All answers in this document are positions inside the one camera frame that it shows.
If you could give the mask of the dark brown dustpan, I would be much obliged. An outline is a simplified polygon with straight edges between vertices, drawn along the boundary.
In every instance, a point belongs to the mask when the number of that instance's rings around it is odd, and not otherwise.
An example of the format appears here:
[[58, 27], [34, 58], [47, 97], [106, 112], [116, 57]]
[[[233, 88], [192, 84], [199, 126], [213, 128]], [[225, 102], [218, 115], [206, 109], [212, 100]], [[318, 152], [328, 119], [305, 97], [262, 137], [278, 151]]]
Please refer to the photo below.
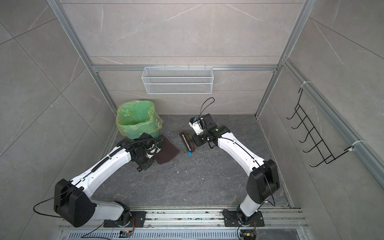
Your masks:
[[157, 163], [158, 165], [170, 162], [180, 153], [180, 151], [164, 136], [157, 139], [149, 139], [145, 144], [155, 144], [158, 147], [161, 147], [161, 151], [152, 157], [154, 163]]

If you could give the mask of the brown cartoon face brush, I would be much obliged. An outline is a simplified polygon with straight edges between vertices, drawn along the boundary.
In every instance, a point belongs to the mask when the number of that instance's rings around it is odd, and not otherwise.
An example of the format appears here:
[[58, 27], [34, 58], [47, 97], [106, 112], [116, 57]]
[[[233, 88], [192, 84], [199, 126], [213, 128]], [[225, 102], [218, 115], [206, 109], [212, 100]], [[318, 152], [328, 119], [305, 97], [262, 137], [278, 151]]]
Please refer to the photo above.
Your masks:
[[190, 153], [194, 152], [196, 150], [196, 143], [193, 136], [187, 132], [181, 132], [180, 136], [187, 148], [187, 151]]

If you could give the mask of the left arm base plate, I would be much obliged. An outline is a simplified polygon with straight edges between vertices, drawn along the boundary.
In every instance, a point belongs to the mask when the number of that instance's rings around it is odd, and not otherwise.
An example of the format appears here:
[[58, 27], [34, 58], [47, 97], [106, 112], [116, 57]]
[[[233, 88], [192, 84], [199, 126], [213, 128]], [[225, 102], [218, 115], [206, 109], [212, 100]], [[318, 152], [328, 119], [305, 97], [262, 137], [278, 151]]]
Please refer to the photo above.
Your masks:
[[146, 220], [147, 212], [145, 211], [133, 211], [133, 212], [123, 212], [122, 216], [116, 220], [105, 220], [103, 227], [104, 228], [142, 228]]

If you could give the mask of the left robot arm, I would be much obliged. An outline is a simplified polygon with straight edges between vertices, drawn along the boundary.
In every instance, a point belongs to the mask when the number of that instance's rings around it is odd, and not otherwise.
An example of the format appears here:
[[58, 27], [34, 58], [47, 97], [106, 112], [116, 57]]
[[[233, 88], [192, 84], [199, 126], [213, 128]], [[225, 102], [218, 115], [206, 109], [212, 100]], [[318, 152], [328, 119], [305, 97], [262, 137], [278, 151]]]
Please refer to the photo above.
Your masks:
[[143, 133], [137, 139], [124, 138], [99, 162], [70, 181], [55, 185], [54, 211], [78, 228], [89, 221], [104, 221], [106, 227], [126, 227], [133, 223], [130, 208], [120, 201], [100, 202], [92, 195], [112, 174], [129, 162], [137, 162], [138, 170], [150, 167], [161, 151], [164, 136]]

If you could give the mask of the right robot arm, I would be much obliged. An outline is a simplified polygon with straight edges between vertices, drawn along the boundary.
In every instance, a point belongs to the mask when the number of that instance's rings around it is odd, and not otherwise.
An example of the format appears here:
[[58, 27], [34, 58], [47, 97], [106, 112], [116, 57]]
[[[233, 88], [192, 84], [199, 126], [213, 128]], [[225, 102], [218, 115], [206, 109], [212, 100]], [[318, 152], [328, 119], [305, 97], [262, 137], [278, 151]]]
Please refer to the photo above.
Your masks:
[[273, 160], [264, 160], [243, 145], [225, 126], [217, 126], [210, 114], [191, 118], [189, 126], [193, 135], [181, 134], [189, 152], [208, 144], [215, 145], [229, 154], [248, 176], [247, 195], [237, 207], [235, 220], [247, 226], [257, 220], [260, 207], [269, 197], [280, 189], [277, 164]]

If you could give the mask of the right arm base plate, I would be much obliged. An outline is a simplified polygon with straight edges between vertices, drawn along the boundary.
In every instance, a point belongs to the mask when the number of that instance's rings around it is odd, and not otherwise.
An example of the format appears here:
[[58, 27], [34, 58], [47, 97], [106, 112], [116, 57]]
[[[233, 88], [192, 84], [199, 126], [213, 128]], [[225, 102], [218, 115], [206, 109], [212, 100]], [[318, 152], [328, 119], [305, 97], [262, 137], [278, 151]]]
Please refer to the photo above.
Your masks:
[[222, 211], [226, 227], [264, 227], [264, 217], [260, 211], [253, 213], [250, 217], [244, 215], [240, 210]]

